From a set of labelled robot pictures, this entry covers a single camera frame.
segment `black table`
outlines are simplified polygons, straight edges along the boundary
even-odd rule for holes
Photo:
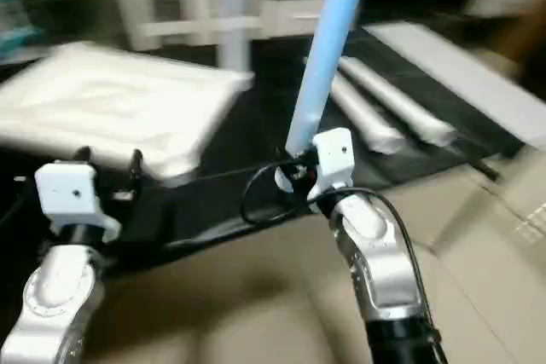
[[[184,251],[158,256],[155,250],[208,231],[247,227],[239,218],[241,192],[260,165],[276,159],[275,147],[283,147],[286,141],[304,71],[302,59],[310,41],[302,37],[253,42],[253,87],[238,97],[187,183],[176,188],[149,183],[143,189],[114,248],[119,266],[138,268],[181,257]],[[214,48],[169,47],[154,54],[208,65],[215,57]],[[366,31],[350,35],[345,55],[357,57],[438,118],[451,123],[465,136],[459,148],[467,159],[496,153],[509,156],[522,146],[517,138]],[[385,189],[466,163],[461,155],[419,142],[405,124],[365,90],[359,90],[406,135],[408,144],[395,155],[379,155],[371,153],[353,132],[355,184]],[[334,127],[354,131],[346,116],[328,101],[320,130]],[[272,176],[257,182],[251,202],[254,209],[279,206],[279,191]],[[152,254],[154,262],[148,260]]]

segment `light blue tube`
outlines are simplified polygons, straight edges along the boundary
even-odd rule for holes
[[[293,156],[317,132],[357,5],[358,0],[324,0],[288,132],[286,149]]]

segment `white furniture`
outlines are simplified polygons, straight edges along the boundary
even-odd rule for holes
[[[243,43],[246,36],[312,34],[322,7],[322,0],[179,0],[187,19],[158,21],[154,0],[117,1],[135,50],[157,49],[173,35],[184,35],[182,43],[227,45],[233,38]],[[218,36],[235,31],[230,40]]]

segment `white foam tube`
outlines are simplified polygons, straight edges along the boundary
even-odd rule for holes
[[[456,130],[451,125],[434,117],[359,59],[341,57],[340,67],[396,113],[424,142],[446,147],[456,139]]]
[[[370,150],[391,155],[404,146],[404,137],[391,127],[339,73],[334,75],[330,95],[358,128]]]

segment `black cable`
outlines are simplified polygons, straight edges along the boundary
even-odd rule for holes
[[[2,228],[4,228],[5,225],[9,223],[9,221],[15,217],[15,215],[22,209],[23,205],[25,204],[28,197],[32,194],[32,190],[34,189],[33,180],[32,182],[29,182],[28,180],[25,182],[25,186],[15,198],[14,202],[11,204],[11,206],[8,208],[6,213],[3,214],[3,216],[0,218],[0,231],[2,231]]]
[[[404,239],[405,246],[408,250],[409,260],[414,270],[415,281],[417,283],[417,290],[420,293],[421,302],[425,310],[425,319],[427,321],[427,324],[430,326],[430,331],[433,332],[434,349],[436,350],[436,353],[439,356],[440,361],[442,363],[447,363],[447,358],[445,357],[442,346],[439,343],[440,341],[439,332],[438,330],[436,330],[436,327],[434,326],[433,315],[430,310],[430,303],[428,302],[428,297],[425,291],[425,284],[422,279],[421,269],[419,267],[419,262],[417,261],[415,249],[413,247],[413,244],[411,243],[410,234],[408,233],[408,229],[405,226],[404,220],[402,219],[402,217],[400,216],[400,214],[398,213],[396,207],[392,204],[392,202],[389,199],[387,199],[384,195],[375,191],[374,189],[365,188],[365,187],[342,187],[342,188],[328,190],[321,194],[318,194],[316,197],[306,200],[301,205],[298,205],[289,211],[285,211],[273,217],[269,217],[269,218],[265,218],[261,220],[254,220],[251,217],[249,217],[249,215],[247,214],[246,204],[247,204],[248,193],[250,192],[250,188],[252,187],[254,182],[259,177],[261,177],[266,171],[270,170],[274,166],[278,166],[278,165],[271,164],[271,165],[264,166],[248,180],[248,183],[245,186],[245,189],[243,191],[242,198],[241,198],[241,206],[240,206],[241,218],[245,222],[250,223],[255,229],[261,230],[263,228],[268,228],[269,226],[273,224],[286,222],[290,217],[295,216],[296,214],[298,214],[304,209],[308,209],[309,205],[315,204],[316,202],[319,202],[332,194],[365,194],[369,197],[379,200],[389,210],[389,212],[391,213],[392,217],[394,218],[398,226],[400,233],[402,234],[402,238]]]
[[[271,164],[267,164],[266,166],[263,166],[257,172],[255,172],[254,175],[250,177],[250,179],[247,182],[247,185],[242,191],[241,204],[239,206],[239,213],[243,221],[251,225],[271,226],[273,224],[278,224],[278,223],[287,221],[290,217],[295,215],[302,208],[307,207],[307,205],[304,204],[303,206],[295,207],[290,211],[283,212],[281,214],[275,215],[274,217],[261,219],[261,220],[252,219],[248,215],[248,211],[247,211],[247,198],[249,197],[248,193],[250,192],[251,187],[256,182],[256,180],[258,180],[258,178],[260,178],[265,172],[267,172],[268,170],[271,170],[272,168],[277,168],[279,166],[284,166],[284,165],[298,165],[298,164],[302,164],[302,159],[286,159],[283,161],[274,162]]]
[[[2,218],[0,218],[0,231],[3,229],[4,225],[8,224],[9,220],[21,210],[21,208],[25,204],[25,201],[26,196],[24,194],[20,194],[17,199],[15,199],[15,201],[13,202],[13,204],[11,204],[6,213],[4,213]]]

